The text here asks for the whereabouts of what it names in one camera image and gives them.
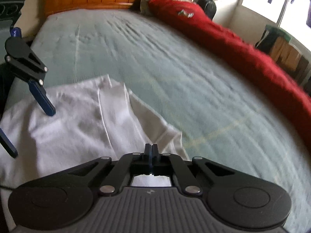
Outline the red duvet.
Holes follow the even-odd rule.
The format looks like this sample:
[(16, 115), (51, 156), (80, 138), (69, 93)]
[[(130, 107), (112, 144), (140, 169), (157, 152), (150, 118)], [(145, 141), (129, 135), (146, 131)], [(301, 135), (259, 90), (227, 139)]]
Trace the red duvet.
[[(150, 0), (148, 5), (155, 17), (223, 59), (251, 81), (292, 123), (310, 149), (310, 97), (268, 55), (245, 43), (228, 28), (214, 23), (195, 3)], [(181, 10), (194, 12), (194, 16), (179, 16)]]

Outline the white printed t-shirt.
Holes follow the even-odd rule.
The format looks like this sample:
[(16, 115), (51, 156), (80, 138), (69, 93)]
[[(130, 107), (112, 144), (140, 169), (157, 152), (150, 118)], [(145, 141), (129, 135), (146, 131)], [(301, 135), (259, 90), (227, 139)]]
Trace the white printed t-shirt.
[(1, 150), (1, 184), (25, 182), (89, 162), (143, 152), (157, 144), (160, 153), (188, 159), (182, 132), (169, 124), (124, 83), (108, 75), (51, 88), (56, 113), (50, 117), (26, 98), (5, 111), (1, 128), (18, 151)]

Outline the cardboard boxes by window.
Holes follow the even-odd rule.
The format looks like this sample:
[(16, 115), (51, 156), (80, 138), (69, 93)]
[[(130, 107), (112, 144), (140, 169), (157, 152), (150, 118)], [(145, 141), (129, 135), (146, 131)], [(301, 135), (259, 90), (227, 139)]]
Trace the cardboard boxes by window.
[(301, 87), (310, 79), (310, 59), (292, 43), (292, 37), (284, 30), (266, 25), (255, 48), (269, 55)]

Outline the light green bed sheet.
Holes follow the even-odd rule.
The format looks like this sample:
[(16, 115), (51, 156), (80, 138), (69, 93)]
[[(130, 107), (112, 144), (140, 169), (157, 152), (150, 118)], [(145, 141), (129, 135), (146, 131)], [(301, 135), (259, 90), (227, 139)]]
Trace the light green bed sheet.
[[(275, 182), (291, 196), (285, 228), (310, 230), (310, 156), (288, 119), (252, 82), (161, 21), (125, 10), (50, 16), (32, 44), (46, 91), (104, 75), (182, 132), (188, 157)], [(24, 82), (6, 110), (35, 100)]]

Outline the black bag by window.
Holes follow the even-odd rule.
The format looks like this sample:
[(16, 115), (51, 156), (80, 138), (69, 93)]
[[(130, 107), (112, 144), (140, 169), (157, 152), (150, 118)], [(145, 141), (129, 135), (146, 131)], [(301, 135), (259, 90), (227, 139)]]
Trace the black bag by window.
[(215, 17), (217, 12), (216, 0), (193, 0), (197, 3), (204, 11), (204, 13), (211, 19)]

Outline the small shiny wrapper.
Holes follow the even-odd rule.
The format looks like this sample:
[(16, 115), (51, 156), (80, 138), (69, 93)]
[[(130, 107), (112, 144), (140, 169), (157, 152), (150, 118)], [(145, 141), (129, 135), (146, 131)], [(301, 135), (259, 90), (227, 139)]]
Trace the small shiny wrapper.
[(178, 15), (186, 18), (192, 18), (194, 16), (194, 12), (187, 12), (186, 10), (181, 10), (180, 12), (178, 12)]

